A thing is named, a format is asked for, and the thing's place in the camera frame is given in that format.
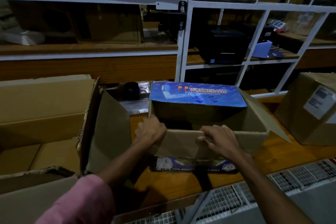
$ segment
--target wooden table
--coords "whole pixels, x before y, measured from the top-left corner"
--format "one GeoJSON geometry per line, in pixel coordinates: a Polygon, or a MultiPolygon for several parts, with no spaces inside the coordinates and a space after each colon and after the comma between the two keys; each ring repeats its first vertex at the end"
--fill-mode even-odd
{"type": "MultiPolygon", "coordinates": [[[[260,101],[269,109],[274,109],[281,98],[264,98],[260,101]]],[[[138,123],[146,116],[147,114],[131,116],[132,139],[135,137],[134,131],[138,123]]],[[[336,156],[336,147],[300,145],[287,131],[286,134],[293,144],[271,133],[269,139],[264,142],[258,154],[255,155],[256,164],[265,174],[336,156]]],[[[223,187],[243,180],[240,174],[209,174],[208,177],[212,188],[223,187]]],[[[145,194],[140,208],[147,208],[147,210],[144,209],[142,214],[153,213],[155,210],[153,206],[159,204],[162,204],[158,207],[160,211],[171,211],[191,205],[195,202],[195,195],[203,191],[199,181],[192,173],[150,173],[148,168],[140,175],[134,189],[145,194]]]]}

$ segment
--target pink sleeve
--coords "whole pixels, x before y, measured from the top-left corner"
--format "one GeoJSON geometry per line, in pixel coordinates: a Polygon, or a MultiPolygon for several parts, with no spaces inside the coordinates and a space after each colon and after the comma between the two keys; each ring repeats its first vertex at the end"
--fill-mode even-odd
{"type": "Polygon", "coordinates": [[[110,187],[100,177],[88,175],[80,178],[36,224],[105,224],[112,220],[114,214],[114,198],[110,187]]]}

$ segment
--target forearm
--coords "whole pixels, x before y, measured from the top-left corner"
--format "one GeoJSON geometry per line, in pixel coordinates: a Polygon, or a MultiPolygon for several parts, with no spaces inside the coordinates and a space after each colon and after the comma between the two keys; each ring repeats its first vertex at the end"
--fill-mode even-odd
{"type": "Polygon", "coordinates": [[[97,175],[111,188],[115,187],[124,182],[147,150],[148,146],[145,143],[133,143],[130,148],[113,159],[110,164],[97,175]]]}
{"type": "Polygon", "coordinates": [[[235,165],[248,184],[266,223],[313,223],[284,192],[260,171],[250,155],[242,153],[235,165]]]}

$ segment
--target right hand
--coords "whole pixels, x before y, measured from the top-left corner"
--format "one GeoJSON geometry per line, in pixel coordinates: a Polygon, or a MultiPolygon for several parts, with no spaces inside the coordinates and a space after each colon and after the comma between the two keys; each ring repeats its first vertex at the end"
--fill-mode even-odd
{"type": "Polygon", "coordinates": [[[239,148],[235,133],[227,126],[203,126],[204,136],[197,138],[205,142],[215,153],[234,161],[243,151],[239,148]]]}

